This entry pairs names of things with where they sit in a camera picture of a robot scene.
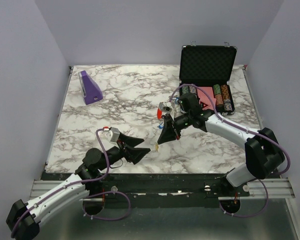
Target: pink card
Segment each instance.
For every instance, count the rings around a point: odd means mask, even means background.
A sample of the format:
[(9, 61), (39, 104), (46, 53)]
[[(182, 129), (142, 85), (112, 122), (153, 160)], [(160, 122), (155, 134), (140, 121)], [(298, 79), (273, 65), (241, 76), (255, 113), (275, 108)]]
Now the pink card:
[[(213, 101), (213, 105), (215, 106), (217, 100), (215, 99), (213, 88), (210, 86), (200, 86), (199, 88), (204, 90), (211, 97), (211, 99)], [(214, 109), (214, 107), (211, 105), (209, 98), (199, 89), (197, 90), (197, 95), (198, 95), (198, 98), (200, 99), (199, 103), (202, 105), (203, 110), (206, 110), (206, 109), (213, 110)]]

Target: stack of chips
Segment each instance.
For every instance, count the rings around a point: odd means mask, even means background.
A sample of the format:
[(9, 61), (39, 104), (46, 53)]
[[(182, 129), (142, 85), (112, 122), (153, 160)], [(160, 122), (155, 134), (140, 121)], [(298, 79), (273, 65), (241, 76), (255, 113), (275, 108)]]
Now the stack of chips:
[(223, 108), (224, 101), (223, 101), (223, 98), (222, 98), (222, 95), (221, 95), (220, 86), (218, 84), (213, 86), (213, 93), (214, 93), (214, 97), (216, 99), (215, 106), (217, 108)]
[(197, 89), (194, 86), (189, 86), (189, 91), (192, 94), (197, 94)]
[(222, 93), (222, 98), (223, 98), (224, 110), (232, 111), (231, 99), (230, 99), (227, 85), (221, 86), (221, 93)]
[(181, 88), (182, 94), (187, 94), (189, 92), (189, 87), (188, 86), (183, 86)]

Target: marble tabletop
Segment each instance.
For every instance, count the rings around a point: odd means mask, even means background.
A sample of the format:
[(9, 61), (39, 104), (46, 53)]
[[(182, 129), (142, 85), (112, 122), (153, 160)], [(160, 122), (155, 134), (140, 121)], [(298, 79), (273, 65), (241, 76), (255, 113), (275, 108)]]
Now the marble tabletop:
[[(86, 72), (103, 92), (103, 100), (85, 105), (78, 72)], [(160, 102), (166, 102), (179, 85), (178, 65), (75, 66), (67, 89), (57, 131), (48, 157), (47, 173), (73, 173), (87, 150), (100, 148), (96, 130), (118, 128), (128, 136), (143, 138), (138, 147), (150, 148), (138, 164), (123, 160), (111, 173), (226, 173), (245, 162), (245, 152), (212, 133), (188, 127), (179, 141), (155, 150), (161, 133), (157, 119)], [(259, 128), (242, 66), (234, 66), (229, 85), (236, 112), (227, 116), (239, 124)], [(106, 149), (113, 147), (101, 135)], [(113, 167), (120, 166), (121, 161)]]

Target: lavender wall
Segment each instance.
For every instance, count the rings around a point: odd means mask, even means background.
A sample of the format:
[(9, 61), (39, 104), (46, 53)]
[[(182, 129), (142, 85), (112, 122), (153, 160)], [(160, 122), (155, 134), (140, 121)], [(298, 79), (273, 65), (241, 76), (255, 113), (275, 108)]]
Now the lavender wall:
[(0, 240), (44, 169), (69, 68), (33, 0), (0, 0)]
[(35, 0), (71, 65), (179, 64), (181, 47), (238, 47), (247, 64), (283, 0)]
[(286, 176), (300, 212), (300, 0), (284, 1), (247, 73), (264, 126), (291, 156)]

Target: metal bracket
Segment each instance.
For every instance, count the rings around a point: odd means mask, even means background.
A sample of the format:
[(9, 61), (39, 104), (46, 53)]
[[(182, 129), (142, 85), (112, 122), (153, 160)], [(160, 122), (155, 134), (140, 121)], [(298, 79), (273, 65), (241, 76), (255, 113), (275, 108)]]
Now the metal bracket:
[[(288, 178), (268, 178), (262, 180), (269, 194), (269, 199), (294, 199), (295, 193)], [(264, 186), (258, 181), (248, 182), (250, 196), (242, 196), (244, 199), (265, 199), (266, 192)], [(234, 197), (219, 197), (219, 200), (233, 200)]]
[[(295, 193), (292, 189), (292, 186), (288, 178), (268, 178), (262, 181), (268, 190), (269, 199), (294, 199), (295, 198)], [(30, 194), (30, 199), (34, 199), (43, 195), (44, 193), (56, 187), (60, 183), (62, 183), (62, 181), (46, 181), (46, 180), (34, 181), (31, 194)], [(239, 195), (239, 198), (241, 200), (266, 198), (266, 192), (264, 186), (259, 181), (256, 180), (256, 181), (248, 182), (247, 185), (249, 187), (250, 196)], [(218, 199), (233, 200), (234, 197), (220, 196)]]

